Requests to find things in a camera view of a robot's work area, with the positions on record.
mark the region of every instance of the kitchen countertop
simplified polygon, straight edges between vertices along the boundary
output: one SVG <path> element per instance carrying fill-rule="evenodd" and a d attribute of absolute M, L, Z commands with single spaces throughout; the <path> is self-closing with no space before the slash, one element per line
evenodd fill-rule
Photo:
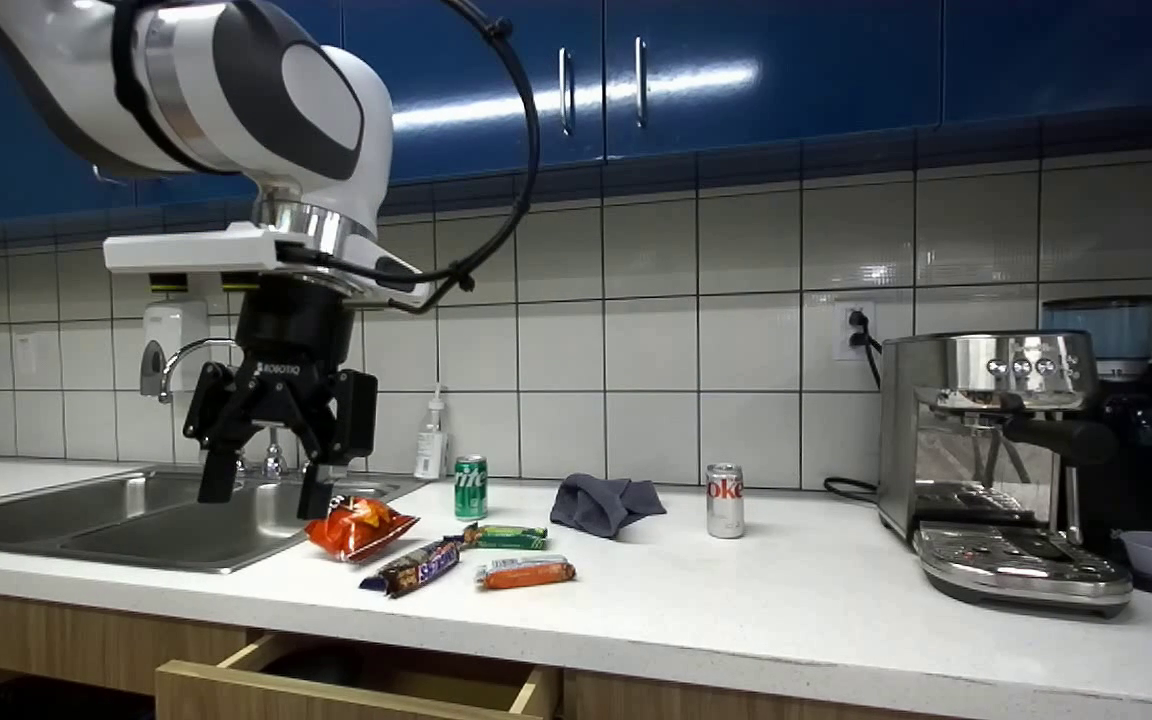
<path fill-rule="evenodd" d="M 552 483 L 492 483 L 488 522 L 542 526 L 548 505 Z M 311 546 L 231 578 L 0 551 L 0 598 L 945 716 L 1152 716 L 1149 591 L 1112 619 L 958 606 L 866 505 L 749 497 L 744 542 L 704 531 L 700 491 L 662 505 L 616 546 L 552 529 L 578 568 L 556 589 L 484 598 L 492 551 L 464 551 L 414 598 L 359 591 L 397 551 L 458 531 L 450 488 L 426 483 L 397 501 L 419 526 L 365 565 Z"/>

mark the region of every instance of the sink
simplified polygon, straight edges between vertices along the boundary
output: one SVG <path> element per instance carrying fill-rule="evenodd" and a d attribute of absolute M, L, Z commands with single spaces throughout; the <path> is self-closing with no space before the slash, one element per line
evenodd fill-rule
<path fill-rule="evenodd" d="M 195 470 L 150 470 L 0 505 L 0 551 L 69 556 L 179 573 L 236 573 L 302 538 L 298 483 L 252 483 L 228 505 L 195 505 Z M 336 491 L 397 501 L 411 482 L 340 482 Z"/>

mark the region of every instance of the coffee machine portafilter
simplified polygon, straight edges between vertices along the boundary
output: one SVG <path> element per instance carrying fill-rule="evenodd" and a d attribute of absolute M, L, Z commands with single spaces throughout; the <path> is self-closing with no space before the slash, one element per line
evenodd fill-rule
<path fill-rule="evenodd" d="M 1115 613 L 1127 578 L 1080 550 L 1080 470 L 1115 442 L 1083 332 L 945 332 L 882 344 L 879 522 L 967 601 Z"/>

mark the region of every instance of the cabinet handle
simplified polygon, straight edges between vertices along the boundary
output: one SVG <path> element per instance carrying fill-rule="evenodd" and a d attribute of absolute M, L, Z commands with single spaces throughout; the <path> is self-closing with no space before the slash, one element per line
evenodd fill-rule
<path fill-rule="evenodd" d="M 573 51 L 559 48 L 559 127 L 573 135 L 576 127 L 576 79 L 573 79 Z"/>
<path fill-rule="evenodd" d="M 649 127 L 649 116 L 653 116 L 653 103 L 649 103 L 649 97 L 653 97 L 653 88 L 649 88 L 649 76 L 653 76 L 653 68 L 649 68 L 649 39 L 642 37 L 635 37 L 632 39 L 632 123 L 635 127 Z"/>

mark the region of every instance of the green can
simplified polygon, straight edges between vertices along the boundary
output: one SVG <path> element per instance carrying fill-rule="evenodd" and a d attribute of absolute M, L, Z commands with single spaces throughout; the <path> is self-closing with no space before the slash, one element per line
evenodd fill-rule
<path fill-rule="evenodd" d="M 484 522 L 488 516 L 488 458 L 454 458 L 450 483 L 454 483 L 454 522 Z"/>

